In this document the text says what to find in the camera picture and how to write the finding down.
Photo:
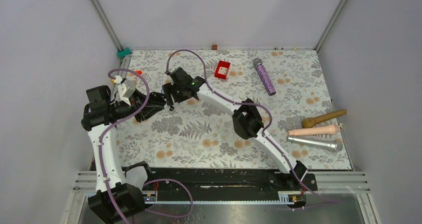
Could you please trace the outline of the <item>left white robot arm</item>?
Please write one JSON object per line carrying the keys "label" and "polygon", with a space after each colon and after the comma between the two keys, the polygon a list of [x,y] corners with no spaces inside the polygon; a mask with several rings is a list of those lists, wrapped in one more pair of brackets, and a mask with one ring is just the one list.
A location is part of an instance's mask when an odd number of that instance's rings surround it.
{"label": "left white robot arm", "polygon": [[154,185],[149,165],[141,161],[121,166],[117,148],[117,127],[119,121],[134,116],[142,122],[162,111],[166,104],[162,93],[151,92],[148,96],[135,90],[130,103],[113,102],[111,90],[102,85],[86,91],[89,103],[84,107],[82,127],[87,131],[94,151],[96,165],[95,194],[88,198],[88,204],[104,223],[115,224],[145,210],[142,189]]}

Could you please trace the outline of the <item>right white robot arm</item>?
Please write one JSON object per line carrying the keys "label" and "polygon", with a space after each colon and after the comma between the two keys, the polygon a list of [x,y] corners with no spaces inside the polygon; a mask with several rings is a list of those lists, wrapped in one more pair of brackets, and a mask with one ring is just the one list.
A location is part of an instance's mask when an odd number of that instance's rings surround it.
{"label": "right white robot arm", "polygon": [[212,89],[206,79],[199,76],[193,78],[181,67],[172,72],[166,70],[165,74],[172,79],[172,83],[163,85],[168,106],[172,107],[175,103],[194,98],[217,107],[231,116],[233,130],[240,138],[259,145],[276,162],[278,169],[286,174],[285,182],[288,188],[298,190],[305,184],[307,167],[282,148],[267,131],[269,126],[265,126],[262,121],[258,108],[270,115],[268,109],[251,99],[233,101],[218,90]]}

